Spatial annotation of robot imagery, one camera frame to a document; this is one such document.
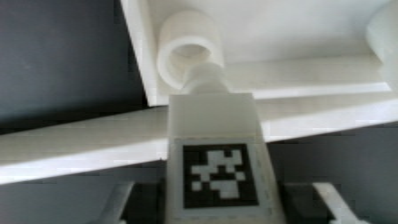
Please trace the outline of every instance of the printed square pattern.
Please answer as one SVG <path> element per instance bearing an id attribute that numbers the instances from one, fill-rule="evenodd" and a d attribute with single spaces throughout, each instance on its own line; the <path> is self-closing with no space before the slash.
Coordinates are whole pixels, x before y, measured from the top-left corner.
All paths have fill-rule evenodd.
<path id="1" fill-rule="evenodd" d="M 184 146 L 184 207 L 256 206 L 246 144 Z"/>

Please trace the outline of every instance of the white plastic part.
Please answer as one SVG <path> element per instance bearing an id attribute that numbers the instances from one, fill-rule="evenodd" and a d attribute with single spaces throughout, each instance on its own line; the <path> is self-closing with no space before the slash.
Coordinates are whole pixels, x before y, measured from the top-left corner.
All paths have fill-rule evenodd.
<path id="1" fill-rule="evenodd" d="M 368 43 L 372 50 L 386 62 L 398 52 L 398 1 L 383 7 L 368 25 Z"/>
<path id="2" fill-rule="evenodd" d="M 123 209 L 127 207 L 132 189 L 134 189 L 134 182 L 121 183 L 114 187 L 102 215 L 93 224 L 127 224 L 127 221 L 120 219 L 123 215 Z"/>
<path id="3" fill-rule="evenodd" d="M 168 160 L 168 224 L 283 224 L 285 215 L 279 202 L 271 156 L 263 144 L 263 134 L 258 119 L 258 108 L 251 94 L 208 92 L 207 94 L 171 96 L 169 106 L 169 160 Z M 242 156 L 232 152 L 224 157 L 223 151 L 208 151 L 208 164 L 194 165 L 192 172 L 200 180 L 185 182 L 184 146 L 244 144 L 251 158 L 251 166 L 258 204 L 232 207 L 185 207 L 185 184 L 192 191 L 203 191 L 203 182 L 219 191 L 221 199 L 242 197 L 237 180 L 246 180 L 246 174 L 232 164 L 242 163 Z M 235 179 L 212 180 L 216 166 L 226 165 L 226 172 L 235 172 Z"/>
<path id="4" fill-rule="evenodd" d="M 383 60 L 381 75 L 398 91 L 398 1 L 383 8 L 368 25 L 368 42 Z"/>
<path id="5" fill-rule="evenodd" d="M 228 93 L 230 86 L 223 67 L 214 63 L 196 65 L 187 72 L 185 94 Z"/>
<path id="6" fill-rule="evenodd" d="M 205 62 L 224 67 L 219 28 L 203 13 L 184 11 L 166 20 L 159 43 L 159 74 L 176 89 L 189 69 Z"/>
<path id="7" fill-rule="evenodd" d="M 320 193 L 322 200 L 331 209 L 336 220 L 331 224 L 367 224 L 367 221 L 358 219 L 352 209 L 345 203 L 340 192 L 331 183 L 313 183 L 315 189 Z"/>

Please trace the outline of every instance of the white surface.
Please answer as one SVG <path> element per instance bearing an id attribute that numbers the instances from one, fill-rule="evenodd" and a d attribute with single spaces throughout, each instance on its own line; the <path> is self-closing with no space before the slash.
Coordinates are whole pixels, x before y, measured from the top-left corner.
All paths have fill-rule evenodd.
<path id="1" fill-rule="evenodd" d="M 168 84 L 184 88 L 192 66 L 212 62 L 224 67 L 219 27 L 212 18 L 184 11 L 168 18 L 159 37 L 159 74 Z"/>
<path id="2" fill-rule="evenodd" d="M 123 0 L 150 104 L 169 105 L 178 93 L 157 71 L 162 24 L 176 12 L 200 9 L 221 28 L 232 88 L 258 99 L 267 141 L 397 121 L 367 42 L 367 26 L 388 3 Z"/>
<path id="3" fill-rule="evenodd" d="M 157 70 L 160 28 L 166 19 L 176 12 L 198 9 L 214 18 L 223 36 L 228 75 L 235 70 L 230 67 L 239 67 L 240 81 L 246 79 L 248 73 L 253 73 L 251 64 L 246 65 L 248 62 L 258 62 L 269 66 L 271 61 L 292 58 L 343 57 L 338 60 L 345 60 L 347 69 L 340 67 L 333 75 L 335 79 L 342 79 L 342 83 L 336 85 L 327 78 L 317 80 L 322 82 L 320 84 L 308 83 L 324 92 L 335 93 L 352 84 L 345 83 L 352 69 L 361 69 L 356 56 L 361 58 L 363 55 L 372 54 L 367 43 L 367 25 L 388 2 L 390 0 L 331 2 L 319 0 L 301 2 L 295 0 L 249 0 L 244 2 L 240 0 L 219 0 L 217 2 L 207 0 L 123 0 L 150 104 L 168 105 L 168 96 L 176 93 L 176 89 L 160 79 Z M 327 62 L 327 58 L 324 69 L 335 71 L 335 59 Z M 379 70 L 379 66 L 374 64 L 374 71 Z M 306 79 L 308 75 L 317 75 L 311 66 L 304 71 L 304 74 L 297 72 L 297 79 L 303 76 Z M 377 72 L 372 73 L 372 77 L 374 79 L 379 77 Z M 299 86 L 295 83 L 290 84 L 294 84 L 290 87 L 297 88 L 306 82 L 297 83 Z M 267 86 L 255 88 L 251 77 L 244 82 L 233 82 L 237 88 L 248 85 L 255 95 L 256 91 L 269 90 Z M 372 92 L 372 89 L 363 88 L 361 92 L 367 91 Z"/>
<path id="4" fill-rule="evenodd" d="M 368 42 L 384 63 L 381 75 L 398 91 L 398 1 L 391 2 L 372 19 Z"/>
<path id="5" fill-rule="evenodd" d="M 267 142 L 398 120 L 390 92 L 263 99 Z M 168 158 L 168 108 L 0 136 L 0 184 Z"/>

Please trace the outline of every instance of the dark gray background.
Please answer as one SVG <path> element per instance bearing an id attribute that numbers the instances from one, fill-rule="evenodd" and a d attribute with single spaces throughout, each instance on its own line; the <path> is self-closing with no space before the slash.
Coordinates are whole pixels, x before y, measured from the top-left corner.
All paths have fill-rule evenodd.
<path id="1" fill-rule="evenodd" d="M 0 134 L 148 108 L 116 0 L 0 0 Z M 398 127 L 269 145 L 281 182 L 331 181 L 361 217 L 398 223 Z M 0 223 L 84 224 L 153 163 L 0 186 Z"/>

